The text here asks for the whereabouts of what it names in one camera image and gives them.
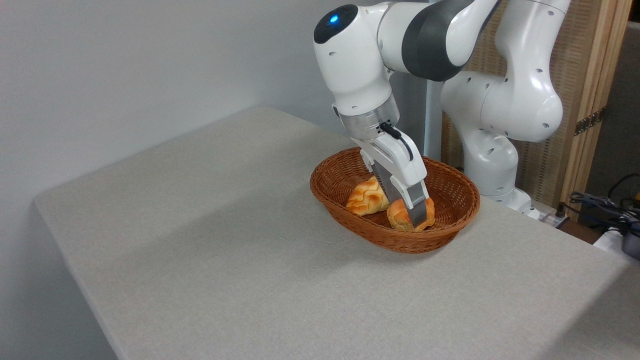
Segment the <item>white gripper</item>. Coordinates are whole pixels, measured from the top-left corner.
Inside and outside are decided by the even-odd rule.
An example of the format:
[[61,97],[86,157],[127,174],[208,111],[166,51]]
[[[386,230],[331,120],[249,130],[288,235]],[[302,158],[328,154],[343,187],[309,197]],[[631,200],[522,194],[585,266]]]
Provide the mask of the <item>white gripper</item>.
[[426,189],[427,171],[413,140],[404,132],[395,138],[389,133],[359,140],[362,160],[389,203],[403,199],[412,228],[429,228],[435,224],[435,205]]

